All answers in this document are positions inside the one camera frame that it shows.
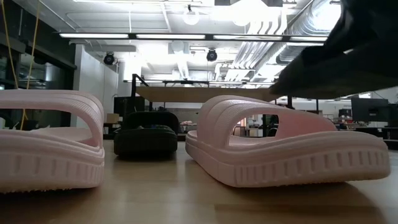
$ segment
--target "desk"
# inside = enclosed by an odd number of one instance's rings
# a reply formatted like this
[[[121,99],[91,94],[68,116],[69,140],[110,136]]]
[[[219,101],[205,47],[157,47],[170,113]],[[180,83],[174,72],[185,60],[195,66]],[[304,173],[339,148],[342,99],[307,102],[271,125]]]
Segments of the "desk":
[[[167,161],[122,161],[104,142],[97,189],[0,195],[9,224],[395,224],[398,152],[382,180],[263,189],[227,187],[184,150]]]

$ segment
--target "pink slide sandal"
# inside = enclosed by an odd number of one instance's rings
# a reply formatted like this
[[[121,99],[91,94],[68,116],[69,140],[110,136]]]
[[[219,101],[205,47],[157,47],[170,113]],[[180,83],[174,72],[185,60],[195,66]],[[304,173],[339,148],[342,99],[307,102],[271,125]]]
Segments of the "pink slide sandal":
[[[275,137],[231,136],[253,114],[276,114]],[[185,148],[216,180],[233,187],[372,180],[387,177],[387,145],[366,133],[337,131],[317,114],[240,96],[217,96],[201,108]]]
[[[102,104],[66,90],[3,90],[0,109],[66,111],[90,129],[0,129],[0,192],[97,187],[103,180]]]

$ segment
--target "wooden table surface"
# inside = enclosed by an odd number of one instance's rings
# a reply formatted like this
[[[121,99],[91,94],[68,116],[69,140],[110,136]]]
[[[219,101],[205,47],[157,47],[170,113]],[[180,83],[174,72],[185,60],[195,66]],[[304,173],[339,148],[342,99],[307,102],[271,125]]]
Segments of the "wooden table surface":
[[[168,161],[122,161],[106,141],[105,181],[86,190],[0,195],[0,223],[398,223],[398,153],[383,180],[235,189],[181,142]]]

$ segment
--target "dome camera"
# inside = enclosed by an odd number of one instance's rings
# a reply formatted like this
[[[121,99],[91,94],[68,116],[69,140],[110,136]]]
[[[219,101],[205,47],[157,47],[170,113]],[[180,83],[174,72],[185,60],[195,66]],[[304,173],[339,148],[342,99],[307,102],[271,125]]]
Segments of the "dome camera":
[[[208,62],[214,62],[217,60],[217,53],[215,49],[210,49],[209,52],[207,53],[207,61]]]
[[[106,53],[106,56],[104,58],[105,65],[114,65],[116,63],[116,59],[113,55],[113,52]]]

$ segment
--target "cardboard box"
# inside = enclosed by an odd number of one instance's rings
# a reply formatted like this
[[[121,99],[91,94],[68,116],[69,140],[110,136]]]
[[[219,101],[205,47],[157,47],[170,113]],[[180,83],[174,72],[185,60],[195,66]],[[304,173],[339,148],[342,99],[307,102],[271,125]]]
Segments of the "cardboard box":
[[[119,122],[119,114],[106,114],[106,122],[116,124]]]

